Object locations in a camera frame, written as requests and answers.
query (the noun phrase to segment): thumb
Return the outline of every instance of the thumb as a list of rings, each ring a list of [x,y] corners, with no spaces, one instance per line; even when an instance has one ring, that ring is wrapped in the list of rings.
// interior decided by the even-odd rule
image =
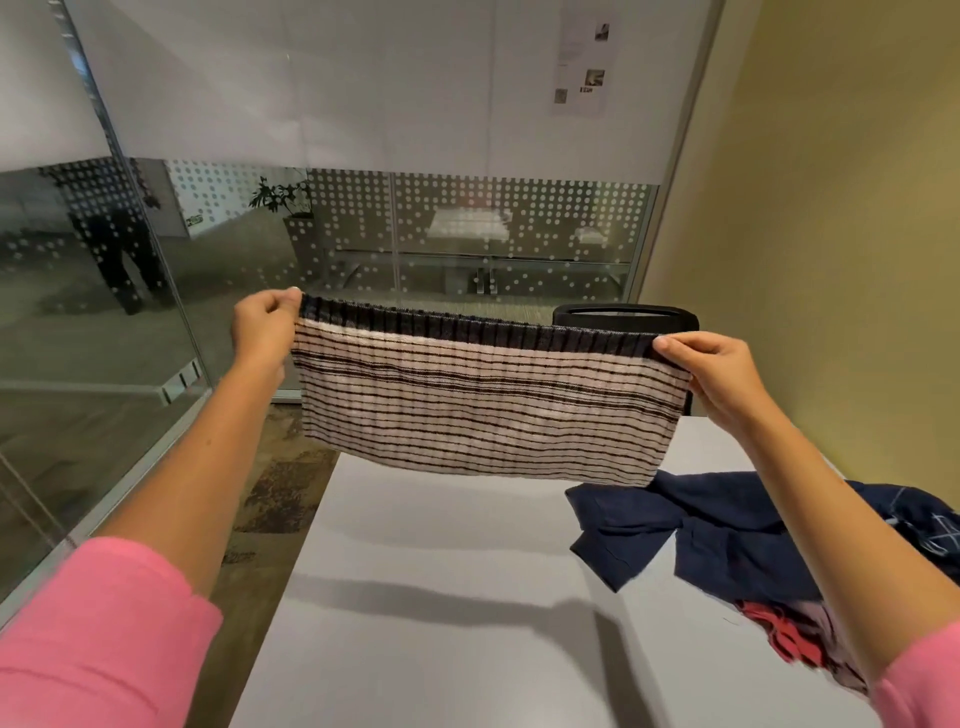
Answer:
[[[300,315],[300,301],[302,299],[303,291],[295,285],[291,286],[278,297],[276,310],[282,311],[291,319],[296,319]]]
[[[658,336],[654,339],[654,349],[663,358],[669,359],[693,374],[697,374],[698,370],[701,369],[704,357],[709,356],[709,354],[691,349],[684,342],[677,341],[677,339],[669,336]]]

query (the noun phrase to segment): potted plant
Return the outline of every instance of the potted plant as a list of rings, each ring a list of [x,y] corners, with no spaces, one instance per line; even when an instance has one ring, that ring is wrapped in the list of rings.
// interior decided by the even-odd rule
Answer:
[[[271,212],[280,212],[281,208],[286,210],[289,214],[283,218],[283,225],[290,236],[290,245],[302,274],[309,279],[322,274],[325,261],[321,255],[320,232],[314,225],[307,180],[294,184],[270,184],[266,177],[261,177],[260,186],[253,194],[249,207],[266,207]]]

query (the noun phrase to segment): striped fabric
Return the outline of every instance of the striped fabric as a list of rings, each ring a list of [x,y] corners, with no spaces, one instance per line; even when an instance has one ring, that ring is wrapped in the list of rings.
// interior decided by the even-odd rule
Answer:
[[[689,382],[653,338],[304,295],[304,432],[398,468],[645,486]]]

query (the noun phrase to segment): forearm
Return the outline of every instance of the forearm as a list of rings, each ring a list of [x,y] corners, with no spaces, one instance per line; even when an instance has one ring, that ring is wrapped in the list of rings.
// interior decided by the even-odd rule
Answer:
[[[764,414],[740,439],[869,680],[914,641],[960,619],[960,589],[782,412]]]
[[[234,367],[179,443],[100,529],[149,546],[209,595],[274,393],[274,378]]]

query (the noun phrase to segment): black chair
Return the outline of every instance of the black chair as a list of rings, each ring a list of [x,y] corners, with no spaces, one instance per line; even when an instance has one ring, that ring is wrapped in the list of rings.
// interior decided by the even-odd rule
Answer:
[[[699,331],[700,320],[682,308],[645,303],[566,303],[553,309],[553,325],[595,328],[626,333]],[[693,396],[686,393],[684,414],[690,414]]]

